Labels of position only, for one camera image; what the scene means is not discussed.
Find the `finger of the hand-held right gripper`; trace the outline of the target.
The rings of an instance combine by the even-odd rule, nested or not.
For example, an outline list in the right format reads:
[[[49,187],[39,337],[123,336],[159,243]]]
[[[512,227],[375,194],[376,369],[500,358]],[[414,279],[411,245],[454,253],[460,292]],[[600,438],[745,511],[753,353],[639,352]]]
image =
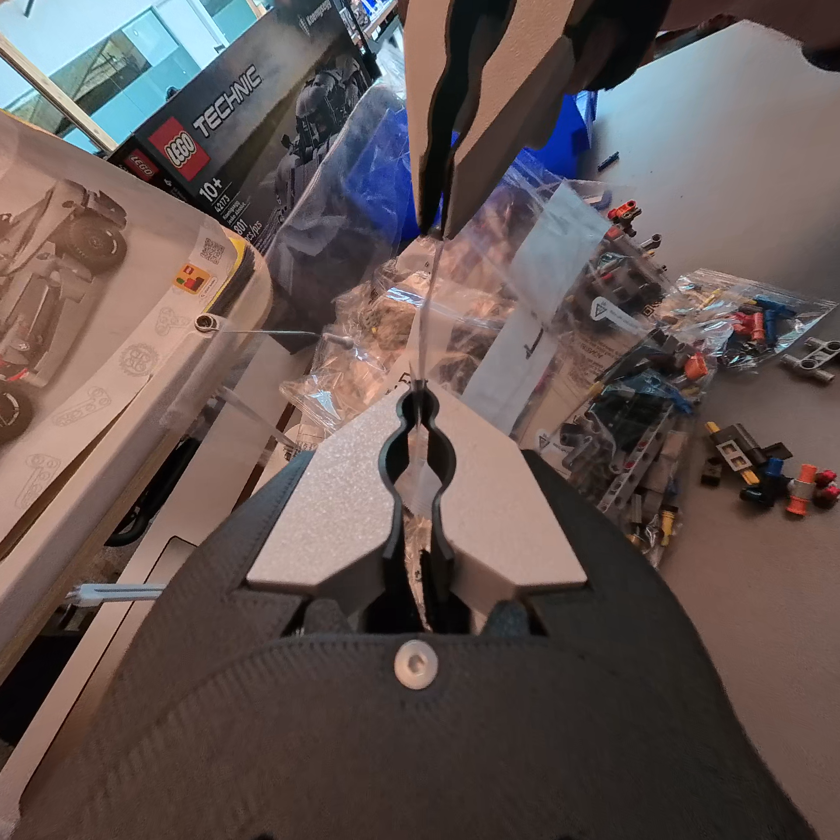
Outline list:
[[[575,2],[513,2],[504,31],[481,24],[468,63],[467,114],[447,163],[445,237],[454,238],[523,146],[552,129],[550,112],[574,67],[565,36]]]
[[[406,113],[415,216],[426,235],[444,202],[458,83],[450,79],[451,1],[409,2],[404,22]]]

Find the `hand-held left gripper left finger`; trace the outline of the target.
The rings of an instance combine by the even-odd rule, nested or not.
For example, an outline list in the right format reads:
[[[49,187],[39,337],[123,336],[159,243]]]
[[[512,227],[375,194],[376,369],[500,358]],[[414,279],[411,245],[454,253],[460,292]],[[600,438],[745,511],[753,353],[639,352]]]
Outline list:
[[[334,601],[370,633],[418,629],[396,490],[415,421],[401,384],[320,444],[247,572],[252,589]]]

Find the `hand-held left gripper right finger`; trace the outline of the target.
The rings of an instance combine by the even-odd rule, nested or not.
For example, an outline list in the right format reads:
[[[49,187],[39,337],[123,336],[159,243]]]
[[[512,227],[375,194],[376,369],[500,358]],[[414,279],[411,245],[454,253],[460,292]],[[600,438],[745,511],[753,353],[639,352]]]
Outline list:
[[[519,446],[453,395],[424,389],[427,465],[440,481],[424,559],[427,620],[467,633],[501,602],[587,583]]]

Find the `dark grey lego chassis frame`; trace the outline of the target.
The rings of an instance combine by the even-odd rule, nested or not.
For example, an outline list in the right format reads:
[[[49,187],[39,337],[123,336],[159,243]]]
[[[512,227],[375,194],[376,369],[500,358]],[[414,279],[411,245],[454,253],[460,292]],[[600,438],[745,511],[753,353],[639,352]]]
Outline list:
[[[662,245],[661,234],[638,237],[635,223],[642,212],[634,199],[606,212],[610,226],[567,299],[578,316],[588,315],[597,298],[634,319],[651,319],[656,314],[671,285],[667,269],[655,258]]]

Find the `pile of clear parts bags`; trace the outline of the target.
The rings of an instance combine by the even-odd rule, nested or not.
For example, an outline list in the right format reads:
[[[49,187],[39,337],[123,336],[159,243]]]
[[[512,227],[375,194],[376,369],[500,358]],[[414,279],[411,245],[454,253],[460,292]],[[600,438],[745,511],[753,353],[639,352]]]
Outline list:
[[[561,428],[585,401],[572,385],[589,318],[574,292],[608,224],[612,195],[599,182],[563,180],[547,195],[502,187],[479,218],[444,247],[418,239],[372,277],[341,293],[309,373],[280,393],[321,436],[338,431],[399,382],[411,381],[427,312],[425,373],[501,432],[568,474],[578,442]]]

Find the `black connector with blue pin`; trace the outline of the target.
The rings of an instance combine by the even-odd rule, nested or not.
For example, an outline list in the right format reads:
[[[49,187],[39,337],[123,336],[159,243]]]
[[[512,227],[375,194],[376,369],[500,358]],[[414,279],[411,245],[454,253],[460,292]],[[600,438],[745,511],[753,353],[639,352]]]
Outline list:
[[[785,460],[769,457],[761,467],[741,470],[745,487],[740,489],[740,500],[761,508],[772,508],[777,501],[787,500],[791,478],[784,474]]]

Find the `orange lego pin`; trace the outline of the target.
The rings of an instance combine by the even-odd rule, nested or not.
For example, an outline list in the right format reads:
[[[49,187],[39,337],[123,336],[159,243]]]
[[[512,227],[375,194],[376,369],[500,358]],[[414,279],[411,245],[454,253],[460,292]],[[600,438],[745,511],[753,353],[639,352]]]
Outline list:
[[[794,518],[804,518],[808,514],[816,486],[816,475],[817,467],[815,465],[804,464],[798,477],[789,482],[786,512]]]

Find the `small clear bag of pins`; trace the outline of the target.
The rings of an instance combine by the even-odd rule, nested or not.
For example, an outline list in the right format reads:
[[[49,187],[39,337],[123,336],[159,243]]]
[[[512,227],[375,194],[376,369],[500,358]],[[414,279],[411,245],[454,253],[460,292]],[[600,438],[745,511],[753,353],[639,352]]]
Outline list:
[[[838,305],[712,269],[683,274],[675,286],[680,327],[721,371],[751,371],[780,356]]]

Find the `dark lego set box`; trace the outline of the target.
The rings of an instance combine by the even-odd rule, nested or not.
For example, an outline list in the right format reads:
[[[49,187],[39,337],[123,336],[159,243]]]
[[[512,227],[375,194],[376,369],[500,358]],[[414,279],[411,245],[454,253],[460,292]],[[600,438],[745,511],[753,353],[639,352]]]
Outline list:
[[[334,2],[268,14],[111,156],[246,239],[274,288],[269,327],[320,332],[334,300],[387,259],[404,213],[376,228],[362,188],[402,109],[372,80]]]

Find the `white lego instruction booklet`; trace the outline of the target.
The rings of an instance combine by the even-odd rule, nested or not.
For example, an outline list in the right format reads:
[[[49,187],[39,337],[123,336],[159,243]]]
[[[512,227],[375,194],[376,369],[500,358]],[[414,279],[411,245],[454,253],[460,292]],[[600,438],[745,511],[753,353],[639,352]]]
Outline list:
[[[204,213],[2,112],[2,538],[223,287]]]

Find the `person's right hand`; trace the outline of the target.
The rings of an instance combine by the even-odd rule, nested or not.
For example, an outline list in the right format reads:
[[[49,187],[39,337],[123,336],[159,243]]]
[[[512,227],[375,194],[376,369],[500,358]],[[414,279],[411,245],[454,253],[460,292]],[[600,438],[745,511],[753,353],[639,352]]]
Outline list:
[[[720,15],[772,29],[808,49],[839,47],[838,1],[672,1],[663,27],[688,28]]]

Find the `blue plastic bin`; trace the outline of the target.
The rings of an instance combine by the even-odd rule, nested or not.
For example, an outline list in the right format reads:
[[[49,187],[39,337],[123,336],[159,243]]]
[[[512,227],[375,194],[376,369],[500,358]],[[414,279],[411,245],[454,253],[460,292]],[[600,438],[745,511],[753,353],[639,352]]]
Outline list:
[[[579,158],[592,146],[597,94],[565,96],[548,142],[539,150],[519,152],[510,170],[538,182],[574,179]],[[371,138],[343,179],[344,194],[394,244],[418,237],[411,177],[407,116],[404,108],[386,107]]]

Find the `clear bag of mixed pieces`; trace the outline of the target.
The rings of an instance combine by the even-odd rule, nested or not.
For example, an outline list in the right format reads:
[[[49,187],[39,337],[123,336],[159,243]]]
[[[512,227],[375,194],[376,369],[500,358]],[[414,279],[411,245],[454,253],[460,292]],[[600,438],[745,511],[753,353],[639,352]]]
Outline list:
[[[659,567],[679,523],[679,475],[726,329],[656,329],[598,382],[564,423],[558,471]]]

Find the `grey block with yellow pins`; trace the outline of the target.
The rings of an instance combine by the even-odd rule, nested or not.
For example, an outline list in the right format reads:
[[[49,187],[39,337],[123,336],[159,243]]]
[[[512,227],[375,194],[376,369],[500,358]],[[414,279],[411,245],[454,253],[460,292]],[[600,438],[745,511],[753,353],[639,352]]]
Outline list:
[[[739,475],[748,488],[758,487],[763,471],[771,459],[785,462],[792,452],[783,444],[761,446],[751,433],[739,423],[720,427],[706,422],[709,440],[732,472]]]

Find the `yellow-edged booklet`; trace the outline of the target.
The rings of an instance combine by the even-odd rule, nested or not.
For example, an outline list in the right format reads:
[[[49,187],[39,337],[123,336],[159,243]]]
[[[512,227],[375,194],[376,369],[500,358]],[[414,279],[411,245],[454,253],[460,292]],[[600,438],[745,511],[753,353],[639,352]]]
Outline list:
[[[266,261],[247,239],[227,229],[225,234],[235,248],[234,267],[205,313],[232,317],[239,325],[263,323],[274,297]]]

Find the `dark grey beam with pins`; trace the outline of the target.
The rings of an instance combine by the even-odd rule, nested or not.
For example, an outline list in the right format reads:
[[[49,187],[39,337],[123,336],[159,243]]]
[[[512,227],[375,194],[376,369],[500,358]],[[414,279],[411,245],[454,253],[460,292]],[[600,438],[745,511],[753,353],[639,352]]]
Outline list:
[[[789,371],[819,385],[830,385],[835,379],[833,365],[839,360],[839,341],[810,337],[803,343],[802,357],[783,354],[781,364]]]

